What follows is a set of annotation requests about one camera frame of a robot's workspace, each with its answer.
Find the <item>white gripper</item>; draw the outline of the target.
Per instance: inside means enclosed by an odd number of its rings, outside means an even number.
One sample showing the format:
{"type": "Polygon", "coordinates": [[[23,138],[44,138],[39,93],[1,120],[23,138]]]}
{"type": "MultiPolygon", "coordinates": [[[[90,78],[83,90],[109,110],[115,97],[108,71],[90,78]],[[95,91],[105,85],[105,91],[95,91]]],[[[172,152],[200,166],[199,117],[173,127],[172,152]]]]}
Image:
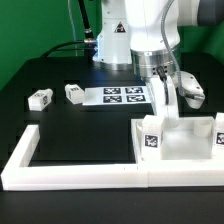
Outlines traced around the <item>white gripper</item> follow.
{"type": "Polygon", "coordinates": [[[179,110],[175,85],[170,77],[162,81],[158,75],[146,83],[153,113],[164,118],[166,128],[179,124],[179,110]]]}

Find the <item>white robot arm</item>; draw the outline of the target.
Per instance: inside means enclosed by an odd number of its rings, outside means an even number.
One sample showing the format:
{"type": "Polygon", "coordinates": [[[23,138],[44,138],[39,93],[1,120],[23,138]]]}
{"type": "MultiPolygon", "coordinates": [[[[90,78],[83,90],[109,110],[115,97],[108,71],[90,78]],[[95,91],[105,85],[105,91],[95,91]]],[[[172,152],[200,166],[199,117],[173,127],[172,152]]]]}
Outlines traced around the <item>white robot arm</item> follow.
{"type": "Polygon", "coordinates": [[[205,96],[185,83],[180,70],[180,26],[224,22],[224,0],[101,0],[102,30],[95,65],[132,68],[146,83],[155,115],[179,123],[177,97],[198,109],[205,96]]]}

